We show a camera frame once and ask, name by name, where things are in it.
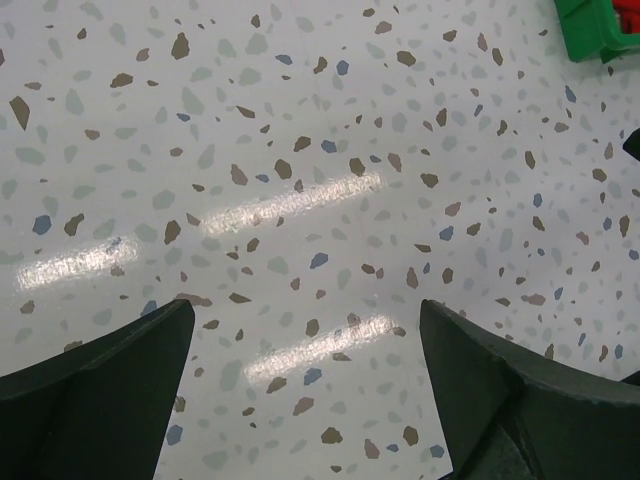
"green plastic crate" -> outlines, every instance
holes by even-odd
[[[599,56],[606,63],[640,52],[640,34],[622,32],[612,0],[556,0],[556,7],[572,61]]]

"blue speckle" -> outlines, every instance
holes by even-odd
[[[349,64],[344,60],[340,60],[336,65],[336,70],[338,70],[338,75],[346,75],[349,72]]]
[[[336,144],[330,140],[323,140],[320,146],[327,153],[336,153],[338,151]]]
[[[448,242],[453,237],[453,227],[447,227],[440,232],[440,240]]]
[[[40,215],[33,223],[33,231],[38,235],[44,235],[51,228],[51,218],[49,215]]]
[[[142,309],[142,312],[140,312],[140,315],[146,315],[147,313],[151,313],[156,308],[158,308],[158,304],[156,303],[156,301],[155,300],[149,300],[147,302],[147,304],[144,306],[144,308]]]
[[[317,382],[322,377],[322,370],[319,368],[310,368],[307,373],[304,374],[304,384],[311,385]]]
[[[440,445],[434,445],[433,447],[431,447],[429,449],[429,451],[431,452],[431,455],[434,458],[442,458],[442,457],[444,457],[444,448],[442,448]]]
[[[571,87],[569,87],[569,85],[565,85],[564,93],[567,96],[567,100],[569,100],[571,103],[576,103],[576,94],[573,93],[573,90],[571,90]]]
[[[311,265],[309,266],[309,268],[313,270],[314,268],[318,268],[321,265],[324,265],[328,261],[329,261],[329,255],[322,252],[316,253],[315,256],[313,257],[313,260],[311,260]]]
[[[276,55],[276,60],[284,63],[285,65],[291,65],[293,63],[289,55]]]
[[[171,428],[169,428],[167,432],[167,443],[169,445],[180,443],[180,440],[182,440],[182,431],[183,428],[180,425],[171,425]]]

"terrazzo floor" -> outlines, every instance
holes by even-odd
[[[423,298],[640,368],[638,59],[570,63],[551,0],[0,0],[0,23],[0,374],[191,300],[156,480],[448,473]]]

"black object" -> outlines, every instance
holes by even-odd
[[[640,161],[640,128],[633,132],[622,146],[625,152]]]
[[[546,359],[424,301],[420,335],[459,480],[640,479],[640,383]]]
[[[193,325],[173,301],[0,378],[0,479],[151,480]]]

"speckled floor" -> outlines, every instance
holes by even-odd
[[[425,297],[640,367],[638,60],[569,63],[550,0],[0,0],[0,23],[0,374],[190,299],[157,480],[446,474]]]

